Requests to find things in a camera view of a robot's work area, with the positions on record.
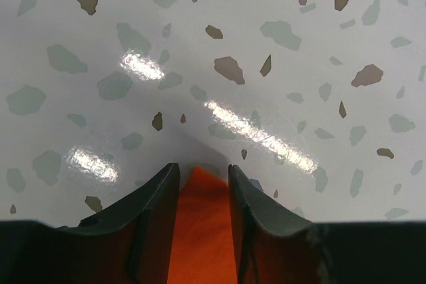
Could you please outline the orange t shirt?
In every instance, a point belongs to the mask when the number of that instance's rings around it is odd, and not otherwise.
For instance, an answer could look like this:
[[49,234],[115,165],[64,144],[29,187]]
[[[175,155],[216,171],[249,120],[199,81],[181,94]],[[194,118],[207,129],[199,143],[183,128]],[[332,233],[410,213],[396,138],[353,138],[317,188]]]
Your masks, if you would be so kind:
[[229,187],[195,167],[178,199],[168,283],[236,282]]

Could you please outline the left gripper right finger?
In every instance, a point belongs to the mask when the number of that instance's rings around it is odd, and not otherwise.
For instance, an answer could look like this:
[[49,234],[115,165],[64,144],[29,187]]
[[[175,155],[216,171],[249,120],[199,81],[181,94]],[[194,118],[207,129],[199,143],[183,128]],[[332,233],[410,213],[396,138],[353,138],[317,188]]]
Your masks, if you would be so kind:
[[424,283],[422,221],[314,223],[228,168],[239,283]]

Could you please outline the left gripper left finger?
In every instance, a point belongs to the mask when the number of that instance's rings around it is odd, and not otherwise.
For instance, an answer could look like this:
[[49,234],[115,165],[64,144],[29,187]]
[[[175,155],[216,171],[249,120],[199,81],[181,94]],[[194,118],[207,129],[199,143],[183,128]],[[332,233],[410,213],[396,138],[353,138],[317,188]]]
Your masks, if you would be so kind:
[[169,163],[76,227],[1,222],[2,283],[166,283],[180,170]]

